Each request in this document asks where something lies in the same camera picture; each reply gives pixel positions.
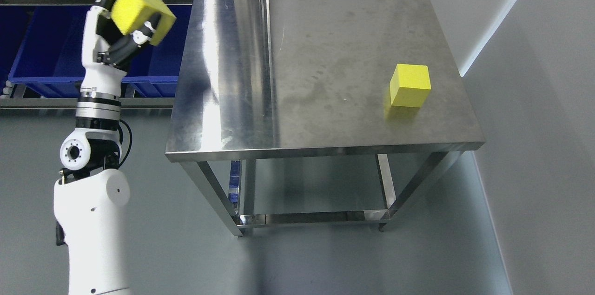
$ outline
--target stainless steel table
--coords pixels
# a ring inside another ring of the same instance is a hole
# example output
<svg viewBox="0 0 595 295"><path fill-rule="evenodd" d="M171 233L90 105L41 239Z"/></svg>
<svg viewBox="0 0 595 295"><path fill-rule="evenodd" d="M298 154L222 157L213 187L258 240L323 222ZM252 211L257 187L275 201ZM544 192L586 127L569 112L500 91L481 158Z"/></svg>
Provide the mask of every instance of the stainless steel table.
<svg viewBox="0 0 595 295"><path fill-rule="evenodd" d="M429 67L420 109L390 106L397 63ZM236 236L288 223L382 229L483 143L430 0L194 0L166 156ZM386 154L409 152L430 155L397 195ZM243 215L208 164L357 154L377 158L384 209Z"/></svg>

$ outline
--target yellow foam block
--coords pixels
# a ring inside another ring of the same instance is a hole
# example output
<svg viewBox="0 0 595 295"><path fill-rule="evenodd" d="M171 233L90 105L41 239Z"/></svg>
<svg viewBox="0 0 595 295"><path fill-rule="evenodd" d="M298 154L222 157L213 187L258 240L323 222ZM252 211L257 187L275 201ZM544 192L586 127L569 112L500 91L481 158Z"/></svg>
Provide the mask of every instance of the yellow foam block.
<svg viewBox="0 0 595 295"><path fill-rule="evenodd" d="M391 105L421 107L431 89L427 66L397 64L395 73L390 79Z"/></svg>
<svg viewBox="0 0 595 295"><path fill-rule="evenodd" d="M155 12L161 13L161 19L150 43L157 45L176 22L176 16L162 0L116 0L111 18L120 32L128 35L140 28Z"/></svg>

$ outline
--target cable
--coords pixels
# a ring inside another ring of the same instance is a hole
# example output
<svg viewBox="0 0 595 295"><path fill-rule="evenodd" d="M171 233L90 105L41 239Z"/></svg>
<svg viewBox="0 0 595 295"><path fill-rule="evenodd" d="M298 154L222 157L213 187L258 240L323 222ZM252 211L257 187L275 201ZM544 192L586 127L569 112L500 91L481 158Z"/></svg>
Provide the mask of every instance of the cable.
<svg viewBox="0 0 595 295"><path fill-rule="evenodd" d="M128 149L126 150L126 154L124 155L124 158L118 165L118 167L121 167L122 164L126 161L126 158L128 158L128 155L130 154L130 149L132 149L132 129L130 129L130 126L128 125L128 123L126 123L123 119L120 119L119 121L122 122L126 126L126 129L128 130L128 136L130 137L128 139Z"/></svg>
<svg viewBox="0 0 595 295"><path fill-rule="evenodd" d="M122 131L122 127L118 125L118 135L119 135L119 144L122 145L124 142L124 132Z"/></svg>

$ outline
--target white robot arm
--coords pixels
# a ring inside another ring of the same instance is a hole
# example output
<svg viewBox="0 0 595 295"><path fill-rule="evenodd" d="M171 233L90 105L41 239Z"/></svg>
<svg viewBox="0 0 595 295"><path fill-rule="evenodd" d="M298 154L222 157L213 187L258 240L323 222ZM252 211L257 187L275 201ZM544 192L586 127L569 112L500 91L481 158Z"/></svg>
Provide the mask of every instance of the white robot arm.
<svg viewBox="0 0 595 295"><path fill-rule="evenodd" d="M56 244L68 245L69 295L132 293L123 249L130 188L118 170L127 156L121 157L120 83L132 57L149 45L160 14L122 36L110 19L115 1L96 0L87 12L81 55L85 79L76 128L59 150L64 168L54 185L53 210L58 221ZM125 125L132 145L132 132Z"/></svg>

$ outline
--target blue storage bin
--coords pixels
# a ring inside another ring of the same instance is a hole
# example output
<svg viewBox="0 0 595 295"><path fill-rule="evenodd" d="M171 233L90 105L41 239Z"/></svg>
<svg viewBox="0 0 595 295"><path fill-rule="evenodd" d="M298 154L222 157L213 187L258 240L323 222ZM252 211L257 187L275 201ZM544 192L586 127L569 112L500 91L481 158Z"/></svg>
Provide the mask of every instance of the blue storage bin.
<svg viewBox="0 0 595 295"><path fill-rule="evenodd" d="M0 7L0 83L4 81L13 66L14 58L27 30L29 16L22 7Z"/></svg>
<svg viewBox="0 0 595 295"><path fill-rule="evenodd" d="M124 77L145 98L173 98L184 52L185 36L192 6L170 6L176 22L170 32L153 48L148 69L134 69Z"/></svg>
<svg viewBox="0 0 595 295"><path fill-rule="evenodd" d="M37 7L8 79L46 98L78 98L81 43L89 7ZM151 50L134 58L131 72L146 71Z"/></svg>

